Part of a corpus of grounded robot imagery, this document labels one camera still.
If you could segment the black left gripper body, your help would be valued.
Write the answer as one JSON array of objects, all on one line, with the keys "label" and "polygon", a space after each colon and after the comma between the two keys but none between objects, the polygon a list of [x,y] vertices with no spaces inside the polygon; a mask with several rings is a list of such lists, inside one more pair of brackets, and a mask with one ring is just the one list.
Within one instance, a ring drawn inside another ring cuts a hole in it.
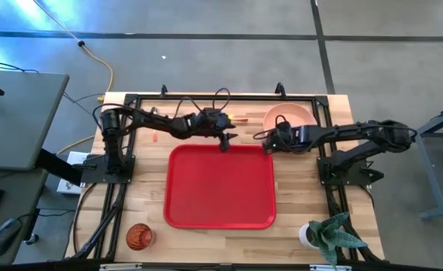
[{"label": "black left gripper body", "polygon": [[185,116],[185,121],[187,122],[187,138],[193,136],[204,136],[204,137],[218,137],[223,135],[226,129],[233,129],[234,124],[228,126],[226,129],[210,128],[202,125],[202,113],[198,114],[188,114]]}]

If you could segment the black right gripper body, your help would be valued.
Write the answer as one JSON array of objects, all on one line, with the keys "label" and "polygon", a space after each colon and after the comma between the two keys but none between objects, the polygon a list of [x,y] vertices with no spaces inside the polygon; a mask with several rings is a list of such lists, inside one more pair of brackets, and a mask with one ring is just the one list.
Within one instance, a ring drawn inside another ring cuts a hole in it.
[{"label": "black right gripper body", "polygon": [[270,147],[273,152],[306,153],[311,150],[311,143],[300,139],[298,127],[280,124],[272,133]]}]

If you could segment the pink round plate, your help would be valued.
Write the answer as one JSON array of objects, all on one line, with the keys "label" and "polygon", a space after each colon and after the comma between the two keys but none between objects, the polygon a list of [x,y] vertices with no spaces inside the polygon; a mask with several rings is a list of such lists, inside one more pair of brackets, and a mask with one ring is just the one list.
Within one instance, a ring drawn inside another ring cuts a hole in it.
[{"label": "pink round plate", "polygon": [[269,130],[275,127],[275,118],[282,115],[291,126],[316,125],[313,114],[294,103],[281,103],[270,108],[263,119],[263,129]]}]

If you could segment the orange faceted cup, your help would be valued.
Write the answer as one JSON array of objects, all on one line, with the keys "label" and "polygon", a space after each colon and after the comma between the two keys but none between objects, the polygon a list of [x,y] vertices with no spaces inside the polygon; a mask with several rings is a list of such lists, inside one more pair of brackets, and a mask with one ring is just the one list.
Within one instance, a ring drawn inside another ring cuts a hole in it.
[{"label": "orange faceted cup", "polygon": [[146,224],[135,224],[126,234],[126,244],[134,251],[146,249],[154,239],[155,233]]}]

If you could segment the red plastic tray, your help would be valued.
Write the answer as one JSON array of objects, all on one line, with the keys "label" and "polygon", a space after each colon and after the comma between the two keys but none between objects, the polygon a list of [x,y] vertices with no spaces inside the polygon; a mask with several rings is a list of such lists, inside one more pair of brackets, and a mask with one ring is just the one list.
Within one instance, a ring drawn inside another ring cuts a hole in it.
[{"label": "red plastic tray", "polygon": [[275,222],[275,171],[259,145],[179,145],[168,159],[163,216],[178,229],[264,230]]}]

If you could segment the white plant pot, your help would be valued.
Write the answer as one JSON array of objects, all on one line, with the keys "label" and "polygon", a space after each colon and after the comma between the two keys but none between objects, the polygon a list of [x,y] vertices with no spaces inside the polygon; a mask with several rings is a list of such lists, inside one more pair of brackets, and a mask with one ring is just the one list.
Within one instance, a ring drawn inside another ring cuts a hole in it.
[{"label": "white plant pot", "polygon": [[317,249],[317,246],[312,243],[313,240],[313,231],[309,227],[309,224],[304,224],[299,229],[299,241],[306,248]]}]

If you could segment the green succulent plant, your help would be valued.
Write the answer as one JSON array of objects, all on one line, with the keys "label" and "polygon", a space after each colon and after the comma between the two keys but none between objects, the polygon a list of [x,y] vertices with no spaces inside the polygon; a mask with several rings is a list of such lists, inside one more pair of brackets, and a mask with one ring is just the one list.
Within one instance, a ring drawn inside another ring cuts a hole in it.
[{"label": "green succulent plant", "polygon": [[311,231],[310,243],[320,250],[322,257],[337,269],[338,256],[335,251],[339,248],[363,248],[368,244],[361,239],[346,233],[340,228],[348,222],[349,213],[339,213],[323,222],[309,221],[308,229]]}]

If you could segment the white box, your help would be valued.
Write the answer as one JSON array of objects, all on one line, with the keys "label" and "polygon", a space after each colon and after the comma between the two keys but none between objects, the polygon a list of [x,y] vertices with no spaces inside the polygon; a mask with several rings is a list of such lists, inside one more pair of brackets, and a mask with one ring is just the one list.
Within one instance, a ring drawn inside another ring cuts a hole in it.
[{"label": "white box", "polygon": [[[68,155],[67,163],[69,163],[71,165],[82,164],[88,155],[89,155],[89,153],[71,151]],[[63,194],[80,195],[81,189],[83,187],[84,187],[83,184],[81,186],[78,186],[78,185],[75,185],[75,184],[72,184],[72,183],[66,181],[65,179],[60,179],[59,185],[58,185],[56,191],[58,193],[63,193]]]}]

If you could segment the grey desk top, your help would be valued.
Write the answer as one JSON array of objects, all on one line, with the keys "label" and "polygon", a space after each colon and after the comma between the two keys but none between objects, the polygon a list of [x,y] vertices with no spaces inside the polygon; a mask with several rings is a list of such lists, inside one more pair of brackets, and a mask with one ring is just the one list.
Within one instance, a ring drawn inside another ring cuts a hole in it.
[{"label": "grey desk top", "polygon": [[34,167],[68,81],[67,74],[0,71],[0,169]]}]

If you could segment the dark desk with keyboard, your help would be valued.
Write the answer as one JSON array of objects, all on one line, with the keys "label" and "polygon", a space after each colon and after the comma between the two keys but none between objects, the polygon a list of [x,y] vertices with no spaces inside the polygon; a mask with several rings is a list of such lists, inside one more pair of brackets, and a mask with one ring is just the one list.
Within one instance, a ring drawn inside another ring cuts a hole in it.
[{"label": "dark desk with keyboard", "polygon": [[31,213],[36,210],[47,176],[47,171],[43,169],[22,172],[0,170],[0,190],[4,192],[0,200],[0,226],[11,218],[22,221],[19,233],[0,256],[0,265],[14,262],[21,243],[29,235]]}]

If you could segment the black computer mouse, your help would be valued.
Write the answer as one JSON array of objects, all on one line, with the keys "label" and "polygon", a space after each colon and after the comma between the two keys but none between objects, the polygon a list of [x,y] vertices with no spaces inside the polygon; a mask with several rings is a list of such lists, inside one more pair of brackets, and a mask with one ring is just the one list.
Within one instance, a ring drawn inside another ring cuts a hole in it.
[{"label": "black computer mouse", "polygon": [[10,248],[22,226],[22,222],[18,218],[7,219],[0,226],[0,256]]}]

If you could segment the black aluminium table frame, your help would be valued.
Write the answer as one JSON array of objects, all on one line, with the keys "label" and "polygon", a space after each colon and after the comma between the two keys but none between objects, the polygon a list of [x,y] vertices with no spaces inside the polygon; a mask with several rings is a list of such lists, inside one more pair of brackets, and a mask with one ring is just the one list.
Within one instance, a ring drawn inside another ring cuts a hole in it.
[{"label": "black aluminium table frame", "polygon": [[[154,93],[107,93],[105,103],[123,104],[125,97],[134,94],[141,98],[141,108],[157,107],[161,115],[172,116],[179,99],[175,94],[162,98]],[[282,99],[277,94],[239,94],[230,97],[223,110],[234,117],[247,117],[246,124],[237,123],[238,137],[231,145],[258,145],[253,134],[263,130],[263,117],[274,105],[292,102],[312,112],[313,105],[325,126],[329,117],[339,126],[352,124],[350,104],[346,95],[293,94]],[[316,159],[318,150],[304,155],[277,153],[273,155],[275,174],[275,222],[264,230],[183,230],[169,226],[163,217],[165,181],[168,156],[181,144],[217,144],[213,138],[193,137],[186,141],[173,139],[159,132],[152,141],[152,130],[140,129],[134,144],[136,167],[134,180],[127,188],[121,214],[119,240],[115,262],[142,263],[325,263],[320,252],[304,247],[298,240],[299,228],[309,221],[329,217],[326,190],[321,186]],[[93,234],[100,222],[107,190],[98,184],[85,198],[76,226],[80,248]],[[353,227],[361,239],[369,244],[372,253],[384,259],[375,212],[369,195],[361,188],[347,186],[347,207]],[[145,223],[155,233],[155,242],[142,251],[133,251],[126,244],[128,229]]]}]

